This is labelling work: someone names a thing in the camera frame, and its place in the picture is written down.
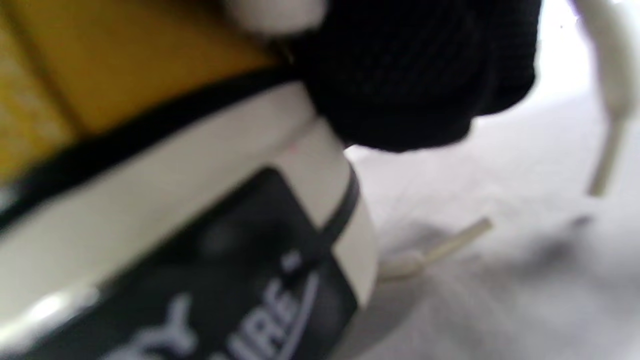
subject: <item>white floor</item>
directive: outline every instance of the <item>white floor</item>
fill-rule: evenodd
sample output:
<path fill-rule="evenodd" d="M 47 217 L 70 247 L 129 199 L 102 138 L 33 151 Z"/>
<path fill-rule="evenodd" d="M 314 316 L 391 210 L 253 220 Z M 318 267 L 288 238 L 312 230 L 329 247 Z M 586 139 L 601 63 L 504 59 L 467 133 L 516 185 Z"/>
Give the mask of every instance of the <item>white floor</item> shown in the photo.
<path fill-rule="evenodd" d="M 588 47 L 546 5 L 540 82 L 462 144 L 348 150 L 383 253 L 496 229 L 423 276 L 378 286 L 336 359 L 640 359 L 640 124 L 605 199 L 585 195 L 604 135 Z"/>

